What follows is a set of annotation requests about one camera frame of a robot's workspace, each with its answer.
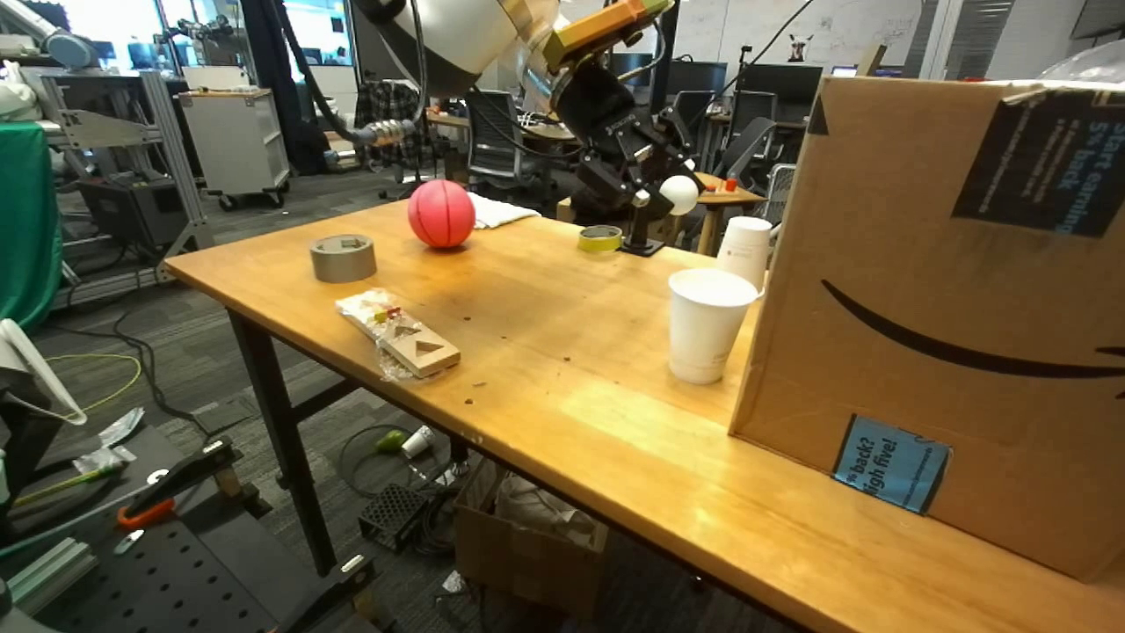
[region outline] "red ball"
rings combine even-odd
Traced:
[[[423,181],[409,200],[409,216],[434,248],[459,248],[479,220],[467,191],[455,179]]]

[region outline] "amazon smile logo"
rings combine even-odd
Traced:
[[[953,366],[972,366],[972,369],[984,369],[984,371],[1014,371],[1014,376],[1043,376],[1043,378],[1104,378],[1104,376],[1125,376],[1125,366],[1075,366],[1075,363],[1043,363],[1043,358],[1014,358],[1014,354],[997,354],[997,350],[981,350],[981,346],[963,346],[943,337],[931,337],[924,331],[914,331],[909,324],[896,324],[877,309],[868,309],[865,303],[858,303],[856,294],[848,294],[845,288],[836,288],[834,281],[823,281],[823,288],[865,325],[881,331],[883,337],[914,346],[927,358],[943,358]],[[1098,346],[1104,354],[1125,354],[1121,344],[1104,344]]]

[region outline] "cardboard box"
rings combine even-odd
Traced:
[[[827,82],[733,433],[1028,557],[1125,548],[1125,94]]]
[[[530,603],[592,620],[607,526],[583,514],[568,514],[559,525],[522,519],[503,502],[503,478],[503,467],[482,459],[460,492],[455,536],[460,576]]]

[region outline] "white paper cup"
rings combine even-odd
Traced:
[[[766,216],[733,216],[716,247],[716,267],[762,288],[775,225]]]
[[[747,305],[761,288],[722,267],[689,267],[667,276],[667,369],[687,384],[726,376]]]

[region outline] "green bag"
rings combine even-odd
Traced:
[[[54,309],[60,267],[45,133],[36,121],[0,121],[0,316],[36,331]]]

